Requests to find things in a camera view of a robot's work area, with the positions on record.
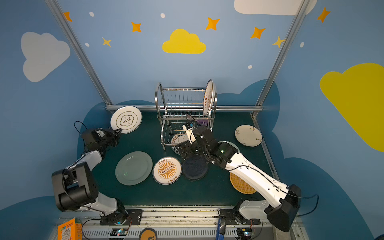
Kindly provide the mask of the light green flower plate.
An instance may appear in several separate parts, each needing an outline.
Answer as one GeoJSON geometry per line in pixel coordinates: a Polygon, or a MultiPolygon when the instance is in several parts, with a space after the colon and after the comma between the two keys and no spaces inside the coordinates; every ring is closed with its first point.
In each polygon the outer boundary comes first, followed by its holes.
{"type": "Polygon", "coordinates": [[[221,144],[221,143],[227,143],[227,144],[231,145],[232,147],[234,147],[234,148],[237,150],[238,153],[241,152],[240,149],[239,149],[234,143],[232,143],[232,142],[228,142],[228,141],[219,141],[219,144],[221,144]]]}

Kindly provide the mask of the white red-berry plate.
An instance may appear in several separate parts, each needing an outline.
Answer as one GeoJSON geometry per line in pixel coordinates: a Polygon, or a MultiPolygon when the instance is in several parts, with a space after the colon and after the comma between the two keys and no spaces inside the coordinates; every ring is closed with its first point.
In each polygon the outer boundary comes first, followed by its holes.
{"type": "Polygon", "coordinates": [[[254,126],[241,125],[235,130],[235,137],[239,143],[247,147],[256,147],[262,143],[261,132],[254,126]]]}

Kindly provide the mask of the green rim lettered plate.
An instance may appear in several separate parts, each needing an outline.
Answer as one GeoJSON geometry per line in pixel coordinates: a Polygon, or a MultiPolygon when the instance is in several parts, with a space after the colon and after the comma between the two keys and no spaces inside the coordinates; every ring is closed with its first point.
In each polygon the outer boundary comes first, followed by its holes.
{"type": "Polygon", "coordinates": [[[171,149],[172,151],[177,154],[177,155],[180,155],[180,152],[178,151],[177,149],[177,145],[180,144],[180,143],[183,143],[185,141],[188,141],[188,137],[187,135],[185,134],[182,134],[182,135],[174,135],[174,137],[172,138],[171,140],[171,149]]]}

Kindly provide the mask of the round black orange logo disc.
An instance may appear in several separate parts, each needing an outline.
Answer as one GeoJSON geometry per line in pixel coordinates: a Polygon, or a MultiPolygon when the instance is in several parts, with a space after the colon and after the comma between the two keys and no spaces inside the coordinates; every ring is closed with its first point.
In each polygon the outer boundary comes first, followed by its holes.
{"type": "Polygon", "coordinates": [[[152,228],[145,228],[140,232],[139,240],[157,240],[157,232],[152,228]]]}

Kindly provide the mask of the plain pale green plate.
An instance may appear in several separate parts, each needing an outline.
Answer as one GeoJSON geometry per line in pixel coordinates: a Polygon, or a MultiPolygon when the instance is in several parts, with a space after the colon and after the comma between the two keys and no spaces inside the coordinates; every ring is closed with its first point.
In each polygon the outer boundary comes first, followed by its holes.
{"type": "Polygon", "coordinates": [[[119,183],[134,186],[143,182],[152,172],[153,160],[145,152],[132,152],[118,162],[115,175],[119,183]]]}

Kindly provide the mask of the pink purple silicone spatula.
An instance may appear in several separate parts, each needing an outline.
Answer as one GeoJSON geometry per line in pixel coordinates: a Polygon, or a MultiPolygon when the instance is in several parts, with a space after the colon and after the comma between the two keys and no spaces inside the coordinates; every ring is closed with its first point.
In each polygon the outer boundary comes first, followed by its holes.
{"type": "Polygon", "coordinates": [[[203,126],[208,126],[209,125],[209,120],[207,120],[207,119],[197,119],[196,122],[199,125],[203,125],[203,126]]]}

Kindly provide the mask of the white cloud motif plate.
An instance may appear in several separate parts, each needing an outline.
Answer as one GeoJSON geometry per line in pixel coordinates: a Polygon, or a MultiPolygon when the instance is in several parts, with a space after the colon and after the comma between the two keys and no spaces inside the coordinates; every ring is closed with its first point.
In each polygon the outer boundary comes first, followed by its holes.
{"type": "Polygon", "coordinates": [[[143,120],[142,112],[133,106],[122,107],[112,115],[110,125],[113,130],[121,129],[122,134],[135,131],[143,120]]]}

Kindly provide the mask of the orange sunburst plate flat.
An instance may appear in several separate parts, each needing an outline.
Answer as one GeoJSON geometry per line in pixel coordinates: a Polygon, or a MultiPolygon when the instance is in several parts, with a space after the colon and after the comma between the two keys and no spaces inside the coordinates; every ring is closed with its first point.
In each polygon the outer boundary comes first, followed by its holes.
{"type": "Polygon", "coordinates": [[[160,185],[171,185],[176,182],[182,174],[182,165],[173,157],[160,159],[153,168],[154,180],[160,185]]]}

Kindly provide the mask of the orange woven plate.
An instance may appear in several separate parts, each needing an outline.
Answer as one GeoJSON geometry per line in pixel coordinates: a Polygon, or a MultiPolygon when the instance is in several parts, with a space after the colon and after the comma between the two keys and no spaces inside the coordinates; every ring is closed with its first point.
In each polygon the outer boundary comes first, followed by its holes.
{"type": "Polygon", "coordinates": [[[252,195],[257,192],[253,187],[233,173],[230,173],[230,182],[232,186],[242,194],[252,195]]]}

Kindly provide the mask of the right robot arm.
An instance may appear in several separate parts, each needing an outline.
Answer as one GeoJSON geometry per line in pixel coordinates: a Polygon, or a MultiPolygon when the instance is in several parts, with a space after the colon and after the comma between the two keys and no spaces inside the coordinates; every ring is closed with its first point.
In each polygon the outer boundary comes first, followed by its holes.
{"type": "Polygon", "coordinates": [[[283,232],[290,231],[301,205],[302,191],[298,186],[287,186],[270,177],[235,147],[219,143],[207,126],[188,128],[184,124],[183,130],[188,140],[176,145],[182,158],[201,156],[245,181],[268,202],[264,210],[268,221],[283,232]]]}

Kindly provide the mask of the stainless steel dish rack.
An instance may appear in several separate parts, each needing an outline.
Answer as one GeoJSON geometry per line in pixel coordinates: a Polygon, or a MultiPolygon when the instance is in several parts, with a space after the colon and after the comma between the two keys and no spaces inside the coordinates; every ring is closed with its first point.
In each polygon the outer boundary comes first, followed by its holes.
{"type": "Polygon", "coordinates": [[[214,108],[209,116],[203,114],[203,100],[205,88],[193,87],[163,87],[158,84],[155,91],[155,105],[157,117],[161,125],[161,144],[163,150],[171,147],[171,140],[174,135],[182,135],[186,132],[183,125],[191,121],[192,125],[198,125],[197,119],[209,120],[213,128],[217,108],[217,90],[214,108]]]}

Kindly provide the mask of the dark blue speckled plate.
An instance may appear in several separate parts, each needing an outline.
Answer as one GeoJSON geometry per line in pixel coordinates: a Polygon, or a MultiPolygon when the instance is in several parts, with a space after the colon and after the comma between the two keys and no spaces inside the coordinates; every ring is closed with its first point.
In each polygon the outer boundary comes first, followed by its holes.
{"type": "Polygon", "coordinates": [[[193,155],[184,160],[183,175],[191,181],[202,179],[208,172],[208,162],[201,155],[193,155]]]}

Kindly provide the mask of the blue handled tool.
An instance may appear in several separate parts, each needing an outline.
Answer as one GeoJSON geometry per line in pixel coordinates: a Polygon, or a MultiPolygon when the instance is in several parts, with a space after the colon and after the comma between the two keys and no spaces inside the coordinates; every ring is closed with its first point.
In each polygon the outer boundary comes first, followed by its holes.
{"type": "Polygon", "coordinates": [[[216,234],[216,240],[223,240],[226,233],[226,219],[220,218],[218,221],[218,228],[216,234]]]}

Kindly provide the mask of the orange green box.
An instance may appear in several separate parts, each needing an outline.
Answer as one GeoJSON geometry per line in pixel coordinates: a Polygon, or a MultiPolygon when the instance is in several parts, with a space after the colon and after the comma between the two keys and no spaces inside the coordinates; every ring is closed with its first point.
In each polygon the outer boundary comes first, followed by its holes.
{"type": "Polygon", "coordinates": [[[82,222],[73,218],[58,226],[57,240],[82,240],[82,222]]]}

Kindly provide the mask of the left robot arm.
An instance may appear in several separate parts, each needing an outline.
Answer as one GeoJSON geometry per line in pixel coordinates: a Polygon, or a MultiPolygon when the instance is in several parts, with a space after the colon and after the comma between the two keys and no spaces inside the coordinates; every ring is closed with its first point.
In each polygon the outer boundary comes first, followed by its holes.
{"type": "Polygon", "coordinates": [[[70,166],[52,174],[54,197],[62,211],[88,210],[100,214],[100,224],[122,226],[128,213],[123,203],[100,193],[92,170],[105,158],[107,150],[119,143],[122,129],[87,129],[81,134],[84,153],[70,166]]]}

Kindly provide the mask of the orange sunburst plate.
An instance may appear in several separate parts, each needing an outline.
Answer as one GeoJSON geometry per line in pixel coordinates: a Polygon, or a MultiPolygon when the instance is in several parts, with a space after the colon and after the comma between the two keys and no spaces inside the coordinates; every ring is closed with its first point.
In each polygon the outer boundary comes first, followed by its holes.
{"type": "Polygon", "coordinates": [[[153,168],[154,180],[160,185],[171,185],[176,182],[182,174],[182,165],[173,157],[160,159],[153,168]]]}
{"type": "Polygon", "coordinates": [[[203,100],[203,114],[209,116],[214,108],[216,98],[216,85],[213,80],[209,80],[205,88],[203,100]]]}

